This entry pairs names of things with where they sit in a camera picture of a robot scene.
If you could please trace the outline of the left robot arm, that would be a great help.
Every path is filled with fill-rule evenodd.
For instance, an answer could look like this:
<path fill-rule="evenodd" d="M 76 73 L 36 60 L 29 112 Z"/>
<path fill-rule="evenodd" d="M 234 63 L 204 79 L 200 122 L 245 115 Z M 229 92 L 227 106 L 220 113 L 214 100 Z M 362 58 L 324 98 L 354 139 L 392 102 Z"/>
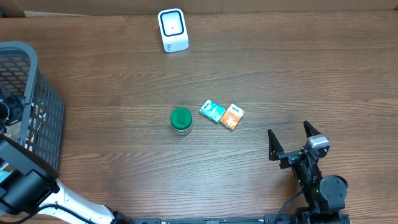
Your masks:
<path fill-rule="evenodd" d="M 67 223 L 132 223 L 117 210 L 93 203 L 64 186 L 44 159 L 1 134 L 1 210 L 27 216 L 49 215 Z"/>

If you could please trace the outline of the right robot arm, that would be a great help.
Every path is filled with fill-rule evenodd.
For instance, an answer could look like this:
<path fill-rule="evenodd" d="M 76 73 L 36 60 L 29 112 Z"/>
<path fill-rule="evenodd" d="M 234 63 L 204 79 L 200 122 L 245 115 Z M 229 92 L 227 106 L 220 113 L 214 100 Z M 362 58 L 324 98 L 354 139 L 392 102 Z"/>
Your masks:
<path fill-rule="evenodd" d="M 269 160 L 279 161 L 280 168 L 291 168 L 300 185 L 300 192 L 284 203 L 276 215 L 265 215 L 265 223 L 349 223 L 341 214 L 348 193 L 347 181 L 338 175 L 322 176 L 319 159 L 325 157 L 330 140 L 308 121 L 303 122 L 307 140 L 304 146 L 285 152 L 276 135 L 267 130 Z"/>

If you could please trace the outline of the teal tissue pack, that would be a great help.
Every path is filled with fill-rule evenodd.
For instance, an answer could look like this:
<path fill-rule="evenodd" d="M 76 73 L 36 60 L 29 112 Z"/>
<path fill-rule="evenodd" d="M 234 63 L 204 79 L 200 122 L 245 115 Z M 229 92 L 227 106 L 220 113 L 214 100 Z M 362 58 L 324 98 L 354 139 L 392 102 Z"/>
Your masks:
<path fill-rule="evenodd" d="M 210 99 L 206 100 L 203 106 L 199 110 L 200 114 L 206 116 L 210 120 L 215 123 L 219 123 L 221 118 L 223 117 L 226 110 L 220 106 L 219 104 L 211 101 Z"/>

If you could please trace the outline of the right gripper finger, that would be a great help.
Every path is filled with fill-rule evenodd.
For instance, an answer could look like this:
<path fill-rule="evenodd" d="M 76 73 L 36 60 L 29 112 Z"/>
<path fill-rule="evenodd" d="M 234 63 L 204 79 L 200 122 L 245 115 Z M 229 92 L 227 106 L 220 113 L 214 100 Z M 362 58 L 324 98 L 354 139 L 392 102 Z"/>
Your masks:
<path fill-rule="evenodd" d="M 321 134 L 317 129 L 315 129 L 307 120 L 303 122 L 305 133 L 307 137 L 312 137 Z"/>
<path fill-rule="evenodd" d="M 267 134 L 269 138 L 269 160 L 278 161 L 279 156 L 284 153 L 284 149 L 271 129 L 267 130 Z"/>

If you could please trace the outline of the orange tissue pack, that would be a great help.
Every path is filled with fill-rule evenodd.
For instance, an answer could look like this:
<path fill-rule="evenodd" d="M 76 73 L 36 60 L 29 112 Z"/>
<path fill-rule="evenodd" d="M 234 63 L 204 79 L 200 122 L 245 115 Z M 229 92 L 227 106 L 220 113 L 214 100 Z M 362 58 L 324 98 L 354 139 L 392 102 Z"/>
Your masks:
<path fill-rule="evenodd" d="M 240 120 L 243 118 L 244 114 L 245 111 L 243 109 L 231 103 L 220 120 L 221 124 L 223 124 L 231 131 L 234 131 Z"/>

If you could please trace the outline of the green lid jar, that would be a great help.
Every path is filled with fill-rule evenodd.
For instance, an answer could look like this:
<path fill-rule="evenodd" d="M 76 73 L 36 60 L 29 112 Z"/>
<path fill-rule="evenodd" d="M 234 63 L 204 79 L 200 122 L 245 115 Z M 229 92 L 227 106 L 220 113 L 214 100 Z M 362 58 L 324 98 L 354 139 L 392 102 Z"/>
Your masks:
<path fill-rule="evenodd" d="M 192 114 L 186 108 L 176 108 L 170 115 L 170 123 L 179 135 L 188 134 L 192 130 L 192 122 Z"/>

